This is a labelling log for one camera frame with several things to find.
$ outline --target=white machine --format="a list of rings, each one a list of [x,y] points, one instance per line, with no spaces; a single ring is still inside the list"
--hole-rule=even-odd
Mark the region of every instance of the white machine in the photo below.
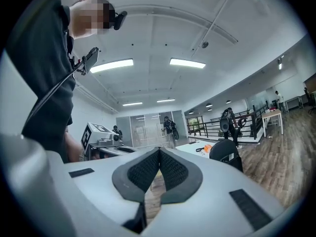
[[[91,122],[88,122],[83,132],[81,144],[84,149],[85,160],[91,160],[92,149],[98,149],[110,157],[122,156],[136,151],[134,148],[124,146],[118,134],[103,125]]]

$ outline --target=black rubber pad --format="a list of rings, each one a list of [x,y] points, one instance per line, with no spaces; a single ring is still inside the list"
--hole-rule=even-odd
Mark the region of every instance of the black rubber pad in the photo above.
[[[229,194],[255,231],[272,221],[272,218],[244,190],[236,190]]]
[[[74,177],[83,176],[92,172],[94,172],[92,168],[85,168],[85,169],[69,172],[69,174],[71,178],[74,178]]]

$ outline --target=black shirt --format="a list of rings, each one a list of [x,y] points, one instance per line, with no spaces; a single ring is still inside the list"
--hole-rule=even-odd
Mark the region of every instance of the black shirt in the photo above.
[[[119,139],[120,139],[120,140],[122,139],[123,133],[122,133],[121,130],[118,129],[118,130],[115,131],[115,130],[113,129],[112,132],[117,133],[117,134],[119,135]]]
[[[167,131],[167,134],[171,133],[172,132],[172,129],[170,128],[170,126],[172,126],[172,122],[171,120],[166,120],[164,123],[163,123],[163,127],[166,128],[166,131]]]
[[[67,55],[69,22],[69,7],[62,6],[60,0],[46,0],[37,13],[28,18],[17,41],[7,43],[12,62],[38,99],[72,69]],[[75,79],[69,77],[22,131],[46,150],[58,152],[63,162],[68,162],[65,129],[72,123],[75,85]]]

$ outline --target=person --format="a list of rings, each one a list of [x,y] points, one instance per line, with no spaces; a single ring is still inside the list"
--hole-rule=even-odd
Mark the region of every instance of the person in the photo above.
[[[115,125],[113,126],[113,130],[112,132],[117,133],[119,135],[119,139],[122,140],[123,139],[123,133],[121,130],[118,129],[118,126]]]
[[[107,0],[78,0],[70,7],[63,6],[61,0],[44,0],[26,23],[17,22],[6,51],[24,81],[41,99],[72,70],[69,56],[74,40],[104,32],[114,21],[114,7]],[[17,35],[15,29],[21,27]],[[22,131],[44,149],[59,153],[64,163],[79,161],[83,153],[81,144],[68,133],[73,122],[75,85],[75,78],[69,77]]]
[[[167,140],[170,143],[171,148],[173,148],[173,149],[176,148],[175,139],[174,139],[173,134],[172,134],[172,127],[174,125],[175,125],[175,122],[170,120],[168,116],[164,117],[164,123],[163,123],[162,131],[166,131],[167,132]]]
[[[280,109],[280,111],[283,111],[283,113],[286,113],[286,109],[284,107],[284,97],[280,93],[278,93],[278,91],[276,91],[276,95],[277,95],[278,108]]]
[[[236,119],[235,119],[235,114],[232,110],[232,108],[228,107],[227,108],[228,110],[228,121],[229,121],[229,127],[228,127],[228,131],[231,133],[232,137],[234,137],[235,135],[235,127],[237,128],[238,125],[237,125],[237,122],[236,122]],[[224,132],[224,138],[225,139],[228,139],[228,131],[227,132]]]

